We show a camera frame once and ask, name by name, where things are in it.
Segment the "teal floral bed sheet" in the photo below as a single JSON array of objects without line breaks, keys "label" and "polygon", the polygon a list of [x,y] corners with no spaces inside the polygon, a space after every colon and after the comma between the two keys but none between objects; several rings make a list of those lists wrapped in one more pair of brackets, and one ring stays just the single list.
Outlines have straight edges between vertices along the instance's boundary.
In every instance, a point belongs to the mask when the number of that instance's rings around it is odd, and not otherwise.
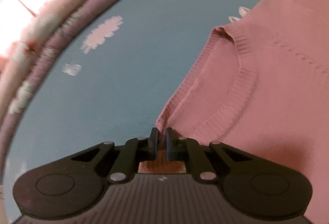
[{"label": "teal floral bed sheet", "polygon": [[147,136],[214,26],[260,0],[120,0],[61,52],[25,107],[7,155],[7,223],[24,172],[104,141]]}]

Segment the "folded floral quilt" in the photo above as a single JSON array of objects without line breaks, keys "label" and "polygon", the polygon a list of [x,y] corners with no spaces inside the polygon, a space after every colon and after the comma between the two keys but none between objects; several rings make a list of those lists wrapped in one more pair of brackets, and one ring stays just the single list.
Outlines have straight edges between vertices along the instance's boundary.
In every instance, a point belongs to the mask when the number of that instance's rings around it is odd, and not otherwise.
[{"label": "folded floral quilt", "polygon": [[1,72],[1,173],[22,114],[61,51],[118,0],[52,0],[15,42]]}]

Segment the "pink and white knit sweater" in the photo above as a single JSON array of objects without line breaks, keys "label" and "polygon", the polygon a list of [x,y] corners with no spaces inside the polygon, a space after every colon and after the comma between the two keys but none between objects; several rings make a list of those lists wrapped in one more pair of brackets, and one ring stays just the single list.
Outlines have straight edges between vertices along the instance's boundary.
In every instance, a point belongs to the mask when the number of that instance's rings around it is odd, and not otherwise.
[{"label": "pink and white knit sweater", "polygon": [[156,120],[299,170],[328,223],[328,0],[262,0],[215,27]]}]

